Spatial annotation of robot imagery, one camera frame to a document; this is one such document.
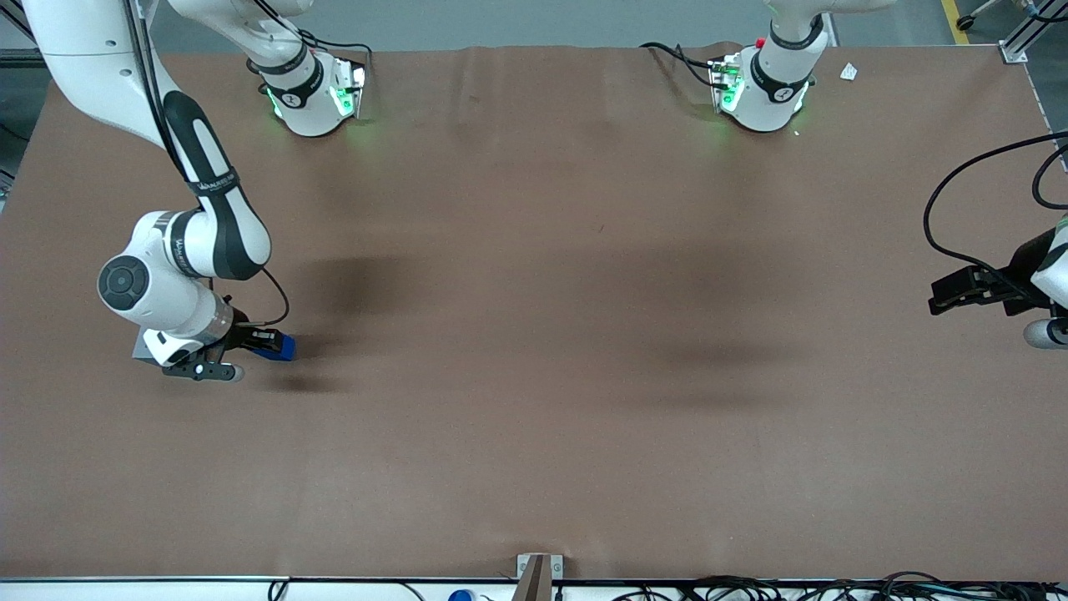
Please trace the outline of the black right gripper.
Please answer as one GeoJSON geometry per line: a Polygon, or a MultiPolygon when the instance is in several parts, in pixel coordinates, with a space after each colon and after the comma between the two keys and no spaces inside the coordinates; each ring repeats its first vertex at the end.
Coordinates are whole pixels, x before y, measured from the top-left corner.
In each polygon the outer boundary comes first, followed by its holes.
{"type": "Polygon", "coordinates": [[[240,309],[232,307],[232,319],[225,334],[209,345],[209,359],[222,359],[226,351],[237,349],[247,341],[251,351],[283,351],[285,335],[272,328],[253,327],[240,309]]]}

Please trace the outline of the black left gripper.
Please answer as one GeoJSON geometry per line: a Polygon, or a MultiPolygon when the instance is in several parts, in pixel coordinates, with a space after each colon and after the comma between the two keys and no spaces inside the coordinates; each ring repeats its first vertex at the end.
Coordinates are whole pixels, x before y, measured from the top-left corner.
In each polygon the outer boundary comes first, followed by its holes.
{"type": "Polygon", "coordinates": [[[1055,230],[1048,230],[1042,235],[1027,240],[1017,248],[1010,263],[1000,270],[1003,276],[1028,292],[1026,298],[1023,292],[1002,288],[998,278],[993,276],[990,270],[980,266],[965,266],[964,269],[932,282],[932,296],[929,298],[930,314],[939,316],[951,309],[1002,303],[1005,316],[1018,316],[1038,309],[1049,311],[1049,316],[1058,316],[1058,305],[1030,281],[1038,270],[1039,264],[1045,260],[1054,237],[1055,230]]]}

